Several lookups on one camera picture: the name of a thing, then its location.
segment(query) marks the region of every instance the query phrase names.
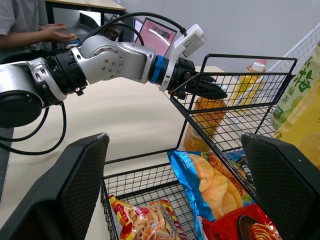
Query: red snack bag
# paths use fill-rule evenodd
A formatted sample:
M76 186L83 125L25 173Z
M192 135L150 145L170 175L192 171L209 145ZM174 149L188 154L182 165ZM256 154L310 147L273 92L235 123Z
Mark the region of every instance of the red snack bag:
M256 203L233 210L214 222L202 218L202 227L208 240L282 240Z

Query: beige table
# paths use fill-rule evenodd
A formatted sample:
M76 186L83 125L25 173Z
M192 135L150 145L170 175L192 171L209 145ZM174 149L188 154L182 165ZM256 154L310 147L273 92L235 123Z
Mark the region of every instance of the beige table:
M222 72L217 67L207 67L205 70ZM55 164L64 148L80 138L107 132L110 136L107 161L175 147L184 117L167 96L153 84L141 84L122 77L90 85L83 96L68 95L64 101L67 131L62 144L54 152L41 156L10 154L0 204L0 227L34 182ZM32 124L16 128L13 137L31 133L41 119L42 116ZM26 141L14 142L12 147L29 152L43 151L59 140L62 127L61 108L53 106L36 135ZM112 163L106 165L104 175L168 161L167 154L162 153ZM104 210L98 199L86 239L107 240L109 237Z
M45 6L49 24L55 23L53 8L101 13L101 25L105 23L105 14L122 16L127 10L113 0L46 0Z

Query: bottle cap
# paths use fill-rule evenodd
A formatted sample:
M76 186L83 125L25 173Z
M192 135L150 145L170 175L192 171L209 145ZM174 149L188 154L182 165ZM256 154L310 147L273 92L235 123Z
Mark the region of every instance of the bottle cap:
M257 72L263 72L264 69L265 69L265 66L266 66L266 65L264 65L264 64L262 64L262 63L255 62L255 63L252 65L251 69L254 70L254 71L257 71Z
M266 65L268 59L257 59L255 62Z

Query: blue ring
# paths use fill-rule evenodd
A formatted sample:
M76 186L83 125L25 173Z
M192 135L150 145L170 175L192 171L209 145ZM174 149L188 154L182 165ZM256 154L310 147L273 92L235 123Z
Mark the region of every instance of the blue ring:
M164 57L161 55L158 55L158 60L155 64L155 71L152 76L152 79L150 80L150 83L152 83L152 84L156 83L156 81L159 77L159 74L160 74L161 70L164 69L164 67L165 67Z

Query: black cable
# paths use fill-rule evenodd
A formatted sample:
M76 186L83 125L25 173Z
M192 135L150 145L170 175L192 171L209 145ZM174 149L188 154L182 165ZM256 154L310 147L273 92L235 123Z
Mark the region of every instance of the black cable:
M104 29L106 29L107 27L109 27L110 25L123 20L123 19L127 19L127 18L132 18L132 17L137 17L137 16L148 16L148 17L153 17L156 19L161 19L163 21L166 21L167 23L170 23L172 25L174 25L175 27L177 27L180 30L180 33L182 33L184 36L187 36L187 30L182 27L180 24L176 23L175 21L165 17L165 16L161 16L155 13L151 13L151 12L134 12L134 13L129 13L123 16L119 16L118 18L115 18L113 20L110 20L109 22L105 23L102 26L97 27L95 30L93 30L92 32L90 32L83 41L81 41L78 45L78 47L80 47L82 45L82 43L87 40L88 38L97 35L98 33L102 32Z
M27 136L24 136L24 137L19 137L19 138L6 138L6 137L3 137L3 136L0 136L0 141L5 141L5 142L21 142L21 141L24 141L24 140L27 140L29 138L31 138L32 136L34 136L41 128L42 126L44 125L46 119L47 119L47 116L48 116L48 113L49 113L49 107L47 107L45 109L45 112L44 112L44 115L42 117L42 120L41 122L39 123L39 125L36 127L36 129L30 133L29 135Z
M144 46L145 43L144 43L144 40L141 36L141 34L133 27L133 26L130 26L128 24L125 24L125 23L120 23L120 22L117 22L117 23L114 23L112 25L110 25L110 28L111 27L115 27L115 26L119 26L119 27L124 27L124 28L127 28L127 29L130 29L131 31L133 31L139 38L140 42L141 42L141 45Z
M62 116L63 116L63 129L62 129L62 134L61 137L59 139L59 141L50 149L45 150L45 151L21 151L21 150L17 150L14 149L12 147L6 146L3 143L0 142L0 148L12 152L14 154L20 154L20 155L29 155L29 156L38 156L38 155L44 155L44 154L48 154L51 153L53 150L55 150L64 140L65 135L66 135L66 131L67 131L67 114L66 114L66 108L64 103L62 102L61 104L61 109L62 109Z

